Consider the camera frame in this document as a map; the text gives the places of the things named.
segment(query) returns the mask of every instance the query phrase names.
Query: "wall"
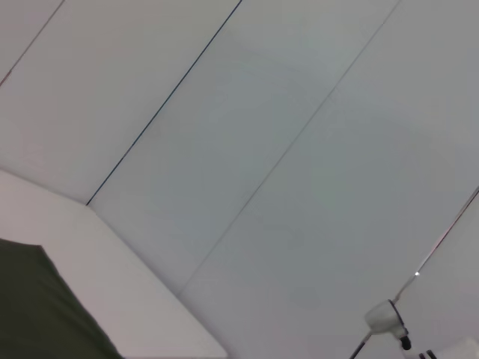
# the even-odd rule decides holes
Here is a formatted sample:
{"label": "wall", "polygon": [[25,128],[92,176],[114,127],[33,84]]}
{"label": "wall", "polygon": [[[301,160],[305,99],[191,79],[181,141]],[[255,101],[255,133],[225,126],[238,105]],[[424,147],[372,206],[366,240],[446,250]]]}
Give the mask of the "wall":
{"label": "wall", "polygon": [[[16,11],[45,0],[10,2]],[[236,4],[63,3],[0,87],[0,167],[86,203]]]}
{"label": "wall", "polygon": [[[41,245],[122,358],[227,357],[192,314],[90,208],[0,171],[0,239]],[[2,281],[3,302],[8,297],[6,288],[10,287]],[[57,302],[50,305],[66,315]],[[5,350],[2,344],[2,359],[6,358]],[[22,359],[40,357],[46,356],[20,355]]]}
{"label": "wall", "polygon": [[393,6],[244,2],[93,202],[233,358],[348,358],[478,184],[479,5]]}

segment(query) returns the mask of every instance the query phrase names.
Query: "white ceiling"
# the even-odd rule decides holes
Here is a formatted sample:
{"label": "white ceiling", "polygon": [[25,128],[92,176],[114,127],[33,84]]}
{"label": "white ceiling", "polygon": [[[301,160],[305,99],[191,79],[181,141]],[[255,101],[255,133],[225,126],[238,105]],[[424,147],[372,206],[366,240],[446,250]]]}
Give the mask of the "white ceiling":
{"label": "white ceiling", "polygon": [[242,2],[94,210],[180,291],[394,3]]}
{"label": "white ceiling", "polygon": [[[181,300],[234,358],[348,358],[364,314],[451,224],[479,184],[478,12],[399,3],[187,283]],[[422,348],[478,335],[476,247],[445,254],[433,295],[404,311]],[[456,293],[435,302],[442,277]]]}
{"label": "white ceiling", "polygon": [[60,3],[61,0],[0,1],[0,81]]}
{"label": "white ceiling", "polygon": [[[7,49],[16,51],[11,59],[1,58],[3,73],[52,12],[52,1],[40,2],[13,6],[25,17],[20,10],[35,3],[45,16],[38,15],[29,32],[20,31],[31,35],[22,42],[7,41]],[[0,167],[86,202],[236,4],[63,3],[0,88]],[[2,25],[1,39],[15,33],[18,23]]]}

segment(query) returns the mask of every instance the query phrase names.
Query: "green cloth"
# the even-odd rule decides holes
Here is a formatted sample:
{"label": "green cloth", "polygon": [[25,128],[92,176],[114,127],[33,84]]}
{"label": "green cloth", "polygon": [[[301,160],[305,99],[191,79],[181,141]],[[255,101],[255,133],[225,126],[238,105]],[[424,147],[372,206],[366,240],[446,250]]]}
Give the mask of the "green cloth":
{"label": "green cloth", "polygon": [[0,359],[121,356],[41,246],[0,239]]}

